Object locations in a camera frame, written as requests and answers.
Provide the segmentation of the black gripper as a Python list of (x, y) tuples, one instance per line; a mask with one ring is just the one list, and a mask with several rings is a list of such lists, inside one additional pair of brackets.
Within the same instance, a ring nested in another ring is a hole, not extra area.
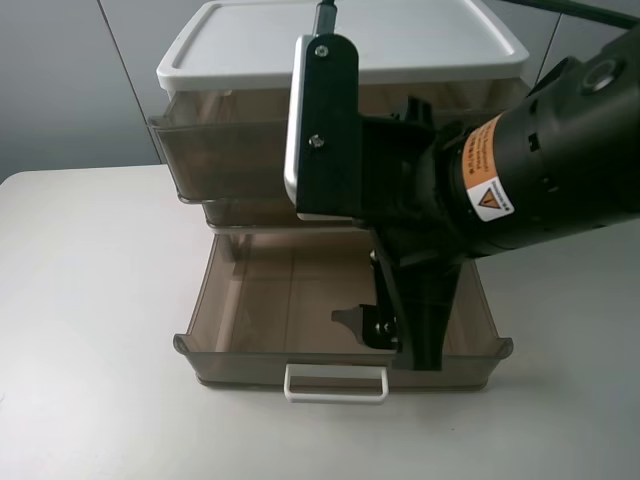
[(395, 369), (441, 371), (460, 264), (480, 255), (455, 178), (464, 141), (480, 117), (441, 112), (414, 95), (396, 104), (364, 98), (359, 107), (358, 220), (374, 246), (375, 303), (334, 310), (331, 321), (362, 346), (397, 352)]

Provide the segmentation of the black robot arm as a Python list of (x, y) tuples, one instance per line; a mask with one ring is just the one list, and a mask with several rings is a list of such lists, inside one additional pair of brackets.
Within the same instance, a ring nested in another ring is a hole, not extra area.
[(345, 125), (343, 209), (371, 234), (376, 301), (332, 318), (404, 369), (438, 370), (465, 263), (638, 217), (639, 29), (473, 129), (436, 130), (426, 104)]

